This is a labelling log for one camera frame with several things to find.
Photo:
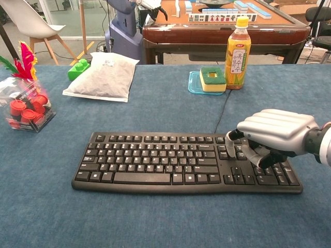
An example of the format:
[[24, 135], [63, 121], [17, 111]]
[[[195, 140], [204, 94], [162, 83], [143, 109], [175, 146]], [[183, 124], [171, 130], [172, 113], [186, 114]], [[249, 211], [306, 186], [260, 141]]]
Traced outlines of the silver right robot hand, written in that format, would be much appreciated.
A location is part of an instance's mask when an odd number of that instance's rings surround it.
[[264, 109], [237, 124], [225, 135], [225, 147], [229, 157], [235, 157], [234, 141], [246, 138], [242, 145], [246, 158], [259, 168], [268, 168], [284, 162], [287, 157], [308, 153], [306, 144], [309, 132], [319, 126], [311, 115]]

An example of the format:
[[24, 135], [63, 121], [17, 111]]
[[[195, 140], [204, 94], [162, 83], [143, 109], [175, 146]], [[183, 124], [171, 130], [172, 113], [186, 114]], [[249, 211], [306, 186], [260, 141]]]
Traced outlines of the black Logitech keyboard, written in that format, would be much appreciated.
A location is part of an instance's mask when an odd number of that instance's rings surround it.
[[146, 194], [300, 194], [289, 162], [261, 169], [223, 134], [94, 132], [72, 180], [76, 190]]

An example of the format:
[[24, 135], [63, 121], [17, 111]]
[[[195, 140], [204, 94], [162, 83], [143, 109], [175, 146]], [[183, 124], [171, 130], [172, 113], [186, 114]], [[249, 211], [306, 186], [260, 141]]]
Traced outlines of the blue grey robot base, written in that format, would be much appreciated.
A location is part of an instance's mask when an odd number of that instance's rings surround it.
[[143, 36], [137, 30], [136, 3], [130, 0], [107, 0], [107, 3], [116, 10], [116, 16], [105, 32], [107, 51], [144, 64]]

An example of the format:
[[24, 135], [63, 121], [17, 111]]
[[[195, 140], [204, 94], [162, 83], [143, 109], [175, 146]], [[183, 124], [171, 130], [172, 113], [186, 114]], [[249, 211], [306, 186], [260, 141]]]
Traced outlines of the yellow-capped corn tea bottle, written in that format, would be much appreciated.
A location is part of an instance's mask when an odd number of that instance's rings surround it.
[[251, 49], [251, 38], [247, 28], [249, 18], [240, 16], [236, 20], [235, 30], [228, 38], [225, 57], [225, 81], [227, 89], [241, 89]]

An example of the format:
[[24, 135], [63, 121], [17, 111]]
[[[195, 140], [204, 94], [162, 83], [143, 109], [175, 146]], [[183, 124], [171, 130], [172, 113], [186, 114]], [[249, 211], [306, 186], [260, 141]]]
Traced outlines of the yellow green scrub sponge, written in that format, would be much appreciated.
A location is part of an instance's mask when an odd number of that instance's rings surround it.
[[204, 92], [224, 92], [227, 87], [220, 67], [202, 67], [200, 81]]

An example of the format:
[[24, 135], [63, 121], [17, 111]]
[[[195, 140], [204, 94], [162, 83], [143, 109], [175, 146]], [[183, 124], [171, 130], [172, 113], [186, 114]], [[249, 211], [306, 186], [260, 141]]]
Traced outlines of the white plastic crate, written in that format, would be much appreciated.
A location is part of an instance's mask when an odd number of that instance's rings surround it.
[[304, 46], [300, 58], [316, 60], [319, 64], [331, 63], [331, 44], [322, 44], [321, 47], [308, 43]]

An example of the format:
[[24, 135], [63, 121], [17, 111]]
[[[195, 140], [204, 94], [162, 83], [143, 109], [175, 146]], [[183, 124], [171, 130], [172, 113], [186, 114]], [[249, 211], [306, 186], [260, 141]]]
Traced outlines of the clear teal container lid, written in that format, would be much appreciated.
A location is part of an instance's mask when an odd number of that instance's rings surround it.
[[189, 78], [188, 78], [188, 91], [192, 94], [211, 95], [211, 96], [220, 96], [223, 93], [225, 93], [225, 90], [224, 91], [212, 91], [212, 92], [203, 91], [199, 71], [190, 71]]

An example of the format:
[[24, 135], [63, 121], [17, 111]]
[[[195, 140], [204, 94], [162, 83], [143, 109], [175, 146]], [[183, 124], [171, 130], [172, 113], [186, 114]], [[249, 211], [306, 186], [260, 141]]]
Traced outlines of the black office chair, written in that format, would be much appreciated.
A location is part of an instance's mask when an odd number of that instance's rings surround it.
[[322, 56], [319, 64], [325, 64], [331, 56], [331, 35], [321, 35], [318, 31], [319, 25], [327, 21], [331, 21], [331, 8], [330, 7], [312, 7], [305, 13], [305, 18], [310, 22], [311, 35], [309, 35], [309, 41], [311, 41], [312, 49], [307, 59], [310, 58], [314, 48], [322, 48], [326, 51]]

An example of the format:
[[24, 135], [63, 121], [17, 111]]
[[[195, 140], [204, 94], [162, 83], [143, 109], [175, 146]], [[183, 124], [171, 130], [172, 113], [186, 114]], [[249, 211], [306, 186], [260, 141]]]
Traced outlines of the row of mahjong tiles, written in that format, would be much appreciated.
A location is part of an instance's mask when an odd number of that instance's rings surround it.
[[246, 16], [249, 22], [257, 20], [256, 13], [190, 13], [188, 22], [236, 22], [238, 17]]

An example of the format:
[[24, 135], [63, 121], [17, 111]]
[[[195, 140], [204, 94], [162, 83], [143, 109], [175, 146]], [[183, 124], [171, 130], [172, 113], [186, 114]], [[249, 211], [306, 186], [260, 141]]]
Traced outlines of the grey filled pillow bag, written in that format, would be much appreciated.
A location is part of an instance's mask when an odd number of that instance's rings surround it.
[[139, 60], [117, 53], [91, 55], [91, 66], [63, 90], [63, 95], [127, 103]]

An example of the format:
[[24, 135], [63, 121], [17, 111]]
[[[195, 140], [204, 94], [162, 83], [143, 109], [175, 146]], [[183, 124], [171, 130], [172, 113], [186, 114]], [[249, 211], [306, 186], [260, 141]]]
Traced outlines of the green toy building block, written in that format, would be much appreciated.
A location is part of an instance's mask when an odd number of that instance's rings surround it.
[[71, 67], [68, 72], [68, 78], [72, 82], [74, 81], [79, 75], [85, 72], [88, 68], [91, 67], [91, 64], [86, 59], [80, 59], [77, 63]]

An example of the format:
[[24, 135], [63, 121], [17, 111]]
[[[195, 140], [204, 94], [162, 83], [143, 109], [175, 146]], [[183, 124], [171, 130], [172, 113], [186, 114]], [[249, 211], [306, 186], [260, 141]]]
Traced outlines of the wooden pole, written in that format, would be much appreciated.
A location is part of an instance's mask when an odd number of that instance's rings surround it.
[[80, 22], [81, 22], [81, 31], [82, 31], [82, 41], [83, 41], [84, 54], [87, 54], [84, 3], [83, 3], [83, 0], [78, 0], [78, 1], [79, 1], [79, 12], [80, 12]]

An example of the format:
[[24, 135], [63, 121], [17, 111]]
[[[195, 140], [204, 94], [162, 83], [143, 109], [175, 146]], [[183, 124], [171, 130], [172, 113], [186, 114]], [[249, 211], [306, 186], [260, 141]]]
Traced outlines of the pink feather shuttlecock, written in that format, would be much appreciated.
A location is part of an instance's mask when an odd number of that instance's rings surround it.
[[20, 48], [22, 61], [14, 60], [17, 72], [13, 73], [12, 76], [36, 81], [35, 64], [38, 63], [37, 57], [26, 42], [20, 41]]

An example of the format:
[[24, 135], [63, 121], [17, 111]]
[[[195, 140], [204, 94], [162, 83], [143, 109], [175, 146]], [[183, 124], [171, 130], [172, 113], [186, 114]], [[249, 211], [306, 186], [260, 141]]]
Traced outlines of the white chair wooden legs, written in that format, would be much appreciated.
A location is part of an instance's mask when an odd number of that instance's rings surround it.
[[29, 37], [29, 47], [34, 50], [34, 44], [44, 42], [49, 54], [58, 65], [58, 61], [49, 44], [50, 40], [58, 40], [69, 54], [76, 59], [69, 46], [62, 40], [59, 33], [64, 25], [48, 24], [25, 0], [0, 0], [0, 6], [9, 15], [20, 33]]

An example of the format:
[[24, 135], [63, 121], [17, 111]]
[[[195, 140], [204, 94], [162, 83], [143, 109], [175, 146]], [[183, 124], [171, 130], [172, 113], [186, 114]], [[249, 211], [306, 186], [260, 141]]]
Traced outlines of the green feather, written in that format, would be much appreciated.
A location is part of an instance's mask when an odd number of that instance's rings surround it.
[[2, 64], [6, 70], [11, 71], [13, 74], [18, 73], [17, 68], [9, 60], [3, 58], [2, 56], [0, 56], [0, 64]]

